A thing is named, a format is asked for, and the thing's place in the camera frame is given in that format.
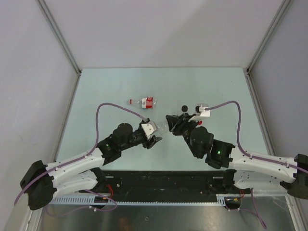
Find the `black bottle cap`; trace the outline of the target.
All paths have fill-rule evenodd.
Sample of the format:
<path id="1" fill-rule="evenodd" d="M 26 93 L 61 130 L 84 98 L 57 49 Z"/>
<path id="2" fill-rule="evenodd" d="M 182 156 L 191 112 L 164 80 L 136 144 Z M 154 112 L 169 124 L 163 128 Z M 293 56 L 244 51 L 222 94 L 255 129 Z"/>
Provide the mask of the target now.
<path id="1" fill-rule="evenodd" d="M 182 112 L 187 112 L 188 111 L 188 107 L 186 105 L 183 105 L 181 107 Z"/>

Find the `small clear blue-label bottle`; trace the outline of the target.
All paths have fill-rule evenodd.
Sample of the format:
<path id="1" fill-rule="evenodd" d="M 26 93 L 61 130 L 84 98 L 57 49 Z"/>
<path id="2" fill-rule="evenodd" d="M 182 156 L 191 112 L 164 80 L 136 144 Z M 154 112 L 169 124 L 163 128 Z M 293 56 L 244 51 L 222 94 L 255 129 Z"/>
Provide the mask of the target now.
<path id="1" fill-rule="evenodd" d="M 182 112 L 181 108 L 179 109 L 178 111 L 178 115 L 181 115 L 181 114 L 184 114 L 184 113 L 187 113 L 187 112 Z"/>

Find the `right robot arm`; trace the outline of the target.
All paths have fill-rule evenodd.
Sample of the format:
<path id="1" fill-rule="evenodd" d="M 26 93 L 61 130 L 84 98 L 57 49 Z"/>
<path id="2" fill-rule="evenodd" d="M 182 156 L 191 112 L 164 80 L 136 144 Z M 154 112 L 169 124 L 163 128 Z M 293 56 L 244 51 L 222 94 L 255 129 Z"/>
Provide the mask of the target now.
<path id="1" fill-rule="evenodd" d="M 215 169 L 222 167 L 236 171 L 253 171 L 269 176 L 269 183 L 279 181 L 279 185 L 293 197 L 308 198 L 308 157 L 279 157 L 250 153 L 239 144 L 216 140 L 205 127 L 199 126 L 195 116 L 183 113 L 167 115 L 169 132 L 182 136 L 193 156 L 205 159 L 205 163 Z"/>

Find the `large clear unlabeled bottle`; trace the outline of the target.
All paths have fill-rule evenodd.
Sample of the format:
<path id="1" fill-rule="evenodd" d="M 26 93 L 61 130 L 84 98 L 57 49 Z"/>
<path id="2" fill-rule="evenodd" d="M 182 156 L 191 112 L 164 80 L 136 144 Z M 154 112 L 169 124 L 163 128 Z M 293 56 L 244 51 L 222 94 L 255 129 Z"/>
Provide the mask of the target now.
<path id="1" fill-rule="evenodd" d="M 166 119 L 156 123 L 157 131 L 155 136 L 162 137 L 169 132 L 168 122 Z"/>

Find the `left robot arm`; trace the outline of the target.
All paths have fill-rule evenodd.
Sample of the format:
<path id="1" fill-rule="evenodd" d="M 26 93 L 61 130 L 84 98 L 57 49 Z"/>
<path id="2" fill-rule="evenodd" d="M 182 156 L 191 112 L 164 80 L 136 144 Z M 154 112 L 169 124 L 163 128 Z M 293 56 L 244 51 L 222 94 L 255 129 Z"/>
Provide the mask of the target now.
<path id="1" fill-rule="evenodd" d="M 30 210 L 38 210 L 53 199 L 77 191 L 106 188 L 106 176 L 100 169 L 117 159 L 124 150 L 142 145 L 152 148 L 161 140 L 155 133 L 158 127 L 150 119 L 143 120 L 137 130 L 128 123 L 121 123 L 111 135 L 94 148 L 64 161 L 44 164 L 34 162 L 20 182 L 22 193 L 28 196 Z"/>

